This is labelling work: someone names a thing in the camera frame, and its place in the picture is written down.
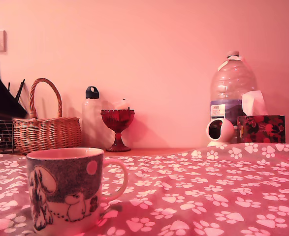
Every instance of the security camera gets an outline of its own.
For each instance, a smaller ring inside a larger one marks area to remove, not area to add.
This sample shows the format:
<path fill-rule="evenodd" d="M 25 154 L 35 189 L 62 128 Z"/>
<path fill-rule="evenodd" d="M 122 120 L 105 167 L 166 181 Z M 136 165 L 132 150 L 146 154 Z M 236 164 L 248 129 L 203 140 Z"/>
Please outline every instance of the security camera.
<path fill-rule="evenodd" d="M 213 119 L 207 126 L 207 136 L 211 140 L 210 146 L 229 144 L 234 136 L 234 126 L 228 119 Z"/>

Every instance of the white bottle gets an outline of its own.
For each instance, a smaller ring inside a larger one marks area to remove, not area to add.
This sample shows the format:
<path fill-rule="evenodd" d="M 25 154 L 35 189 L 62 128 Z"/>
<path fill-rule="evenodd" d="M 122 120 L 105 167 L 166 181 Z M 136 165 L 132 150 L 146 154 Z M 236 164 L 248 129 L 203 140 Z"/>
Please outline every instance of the white bottle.
<path fill-rule="evenodd" d="M 114 132 L 104 124 L 101 118 L 100 112 L 104 108 L 97 88 L 88 87 L 85 98 L 82 106 L 83 146 L 101 149 L 110 147 L 114 140 Z"/>

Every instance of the tablecloth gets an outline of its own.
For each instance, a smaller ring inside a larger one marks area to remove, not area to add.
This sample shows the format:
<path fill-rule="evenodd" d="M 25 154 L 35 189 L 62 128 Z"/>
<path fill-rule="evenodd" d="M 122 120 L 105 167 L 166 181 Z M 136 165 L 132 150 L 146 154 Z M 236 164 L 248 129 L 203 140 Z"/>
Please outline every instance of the tablecloth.
<path fill-rule="evenodd" d="M 289 235 L 289 144 L 237 144 L 118 157 L 124 194 L 84 236 Z M 122 184 L 104 170 L 103 193 Z M 32 235 L 25 157 L 0 154 L 0 236 Z"/>

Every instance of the red floral tissue box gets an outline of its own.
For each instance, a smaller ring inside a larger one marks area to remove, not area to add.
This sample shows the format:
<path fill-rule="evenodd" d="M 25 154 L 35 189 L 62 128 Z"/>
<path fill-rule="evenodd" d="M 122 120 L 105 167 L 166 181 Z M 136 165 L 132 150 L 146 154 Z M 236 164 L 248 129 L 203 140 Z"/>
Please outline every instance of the red floral tissue box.
<path fill-rule="evenodd" d="M 285 143 L 284 116 L 242 116 L 237 118 L 238 143 Z"/>

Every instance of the water bottle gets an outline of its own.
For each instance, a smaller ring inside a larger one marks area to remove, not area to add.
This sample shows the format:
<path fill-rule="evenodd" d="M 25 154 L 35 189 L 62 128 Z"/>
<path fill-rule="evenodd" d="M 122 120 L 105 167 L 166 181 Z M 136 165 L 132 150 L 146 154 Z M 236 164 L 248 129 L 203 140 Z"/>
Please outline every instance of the water bottle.
<path fill-rule="evenodd" d="M 242 95 L 257 90 L 254 73 L 238 51 L 227 54 L 211 83 L 211 120 L 225 118 L 237 127 L 237 117 L 245 116 Z"/>
<path fill-rule="evenodd" d="M 85 92 L 85 101 L 82 105 L 82 134 L 83 146 L 105 149 L 111 146 L 114 132 L 104 124 L 100 112 L 104 101 L 99 98 L 96 87 L 89 86 Z"/>

